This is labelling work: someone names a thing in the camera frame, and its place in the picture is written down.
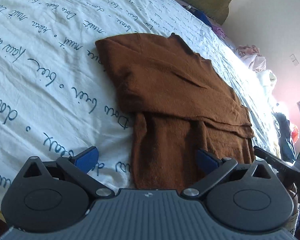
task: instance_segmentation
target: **metal screw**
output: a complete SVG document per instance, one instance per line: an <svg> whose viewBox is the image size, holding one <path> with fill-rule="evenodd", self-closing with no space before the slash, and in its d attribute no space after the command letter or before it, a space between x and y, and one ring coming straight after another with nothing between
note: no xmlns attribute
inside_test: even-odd
<svg viewBox="0 0 300 240"><path fill-rule="evenodd" d="M197 196L199 195L199 190L195 189L195 188L186 188L184 191L183 191L183 194L185 194L186 196L189 196L189 197L194 197L194 196Z"/></svg>
<svg viewBox="0 0 300 240"><path fill-rule="evenodd" d="M98 190L96 190L96 194L100 197L107 197L111 195L111 190L108 188L100 188Z"/></svg>

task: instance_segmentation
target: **mattress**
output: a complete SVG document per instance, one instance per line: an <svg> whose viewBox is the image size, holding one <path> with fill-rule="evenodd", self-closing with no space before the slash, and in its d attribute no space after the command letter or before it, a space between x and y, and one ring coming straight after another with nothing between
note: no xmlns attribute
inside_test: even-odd
<svg viewBox="0 0 300 240"><path fill-rule="evenodd" d="M133 187L133 116L116 104L94 42L126 33L180 35L210 59L250 110L253 144L274 153L276 133L255 74L174 0L0 0L0 204L25 161L72 156L90 146L88 173Z"/></svg>

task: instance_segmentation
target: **wall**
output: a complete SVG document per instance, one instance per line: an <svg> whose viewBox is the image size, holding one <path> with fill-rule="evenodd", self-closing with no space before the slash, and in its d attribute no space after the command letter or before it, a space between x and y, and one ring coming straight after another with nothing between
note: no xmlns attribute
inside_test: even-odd
<svg viewBox="0 0 300 240"><path fill-rule="evenodd" d="M273 95L300 130L300 0L233 0L222 28L236 45L256 45L277 76ZM290 55L299 61L294 66ZM296 143L300 151L300 138Z"/></svg>

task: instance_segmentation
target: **brown sweater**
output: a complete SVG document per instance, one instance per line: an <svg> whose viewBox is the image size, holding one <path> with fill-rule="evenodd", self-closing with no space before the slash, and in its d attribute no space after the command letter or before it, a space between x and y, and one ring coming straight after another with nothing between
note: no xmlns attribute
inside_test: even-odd
<svg viewBox="0 0 300 240"><path fill-rule="evenodd" d="M132 174L140 189L179 191L204 174L203 148L239 163L254 159L248 109L215 72L175 34L126 34L96 41L123 112L135 113Z"/></svg>

